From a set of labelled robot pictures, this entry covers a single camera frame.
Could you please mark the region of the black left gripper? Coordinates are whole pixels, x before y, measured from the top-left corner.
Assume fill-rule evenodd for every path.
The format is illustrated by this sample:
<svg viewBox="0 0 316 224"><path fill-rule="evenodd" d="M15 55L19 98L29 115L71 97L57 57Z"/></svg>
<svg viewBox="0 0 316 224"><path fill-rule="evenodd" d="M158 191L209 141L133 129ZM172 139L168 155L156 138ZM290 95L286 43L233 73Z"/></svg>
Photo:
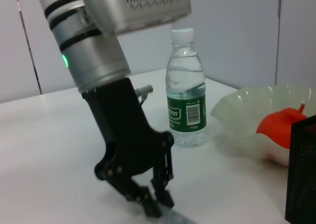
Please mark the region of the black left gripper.
<svg viewBox="0 0 316 224"><path fill-rule="evenodd" d="M170 132L157 132L148 123L141 103L128 78L84 92L106 143L106 153L95 166L98 179L106 180L129 202L140 204L145 215L161 218L162 211L147 186L140 186L132 176L153 169L151 183L157 201L173 208L166 187L174 178Z"/></svg>

